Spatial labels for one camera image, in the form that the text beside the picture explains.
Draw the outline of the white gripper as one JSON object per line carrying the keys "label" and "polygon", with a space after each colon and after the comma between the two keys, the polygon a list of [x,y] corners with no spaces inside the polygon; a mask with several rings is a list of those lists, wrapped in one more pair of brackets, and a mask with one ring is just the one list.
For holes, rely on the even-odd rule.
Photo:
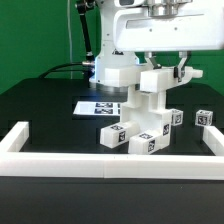
{"label": "white gripper", "polygon": [[224,48],[224,0],[114,0],[114,5],[116,48],[146,52],[153,70],[162,68],[153,52],[180,51],[173,69],[179,82],[190,51]]}

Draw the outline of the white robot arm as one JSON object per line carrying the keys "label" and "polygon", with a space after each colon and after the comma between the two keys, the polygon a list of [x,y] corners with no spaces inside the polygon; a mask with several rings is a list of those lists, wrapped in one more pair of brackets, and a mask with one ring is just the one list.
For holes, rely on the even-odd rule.
{"label": "white robot arm", "polygon": [[118,87],[108,71],[139,62],[137,52],[224,49],[224,0],[95,0],[101,50],[92,83]]}

